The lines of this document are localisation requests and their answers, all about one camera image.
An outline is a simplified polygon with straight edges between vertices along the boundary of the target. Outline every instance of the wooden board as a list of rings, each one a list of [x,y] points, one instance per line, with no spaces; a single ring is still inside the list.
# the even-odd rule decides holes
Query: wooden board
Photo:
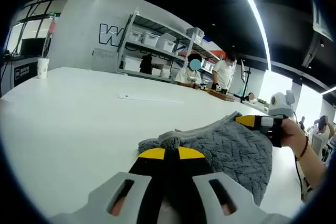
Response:
[[[235,101],[234,97],[231,97],[231,96],[223,94],[223,93],[219,93],[219,92],[217,92],[215,90],[212,90],[212,89],[209,90],[209,94],[211,94],[211,95],[213,95],[217,98],[220,98],[224,101],[228,101],[228,102],[234,102]]]

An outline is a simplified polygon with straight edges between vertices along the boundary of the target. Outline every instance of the black sign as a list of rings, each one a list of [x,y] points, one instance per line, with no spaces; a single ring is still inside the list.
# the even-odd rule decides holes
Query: black sign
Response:
[[[18,86],[22,82],[37,76],[37,62],[24,64],[14,68],[14,86]]]

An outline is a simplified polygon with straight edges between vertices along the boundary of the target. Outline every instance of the hand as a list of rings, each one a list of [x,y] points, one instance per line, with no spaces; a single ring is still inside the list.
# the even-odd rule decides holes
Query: hand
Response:
[[[281,139],[282,146],[289,146],[296,156],[300,156],[306,145],[306,136],[303,130],[290,119],[284,119],[281,127],[285,133]]]

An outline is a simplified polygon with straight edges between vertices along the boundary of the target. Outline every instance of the bracelet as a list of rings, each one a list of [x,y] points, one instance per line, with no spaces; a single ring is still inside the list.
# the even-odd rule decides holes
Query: bracelet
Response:
[[[306,153],[307,147],[308,147],[308,137],[306,136],[306,145],[305,145],[305,148],[303,149],[299,159],[302,158],[303,155]]]

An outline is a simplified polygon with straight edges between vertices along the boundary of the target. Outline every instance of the white plastic bin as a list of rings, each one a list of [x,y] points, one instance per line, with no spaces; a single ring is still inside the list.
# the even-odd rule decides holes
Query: white plastic bin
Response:
[[[143,35],[143,43],[148,46],[155,47],[156,43],[158,42],[158,39],[159,36],[152,33],[145,32]]]
[[[129,40],[134,41],[134,42],[140,42],[141,36],[142,36],[142,33],[131,30],[130,35],[129,35]]]
[[[163,49],[165,51],[168,51],[168,52],[172,52],[173,49],[174,49],[174,46],[175,46],[175,43],[170,41],[170,40],[159,40],[160,44],[156,44],[156,47],[159,48],[159,49]]]

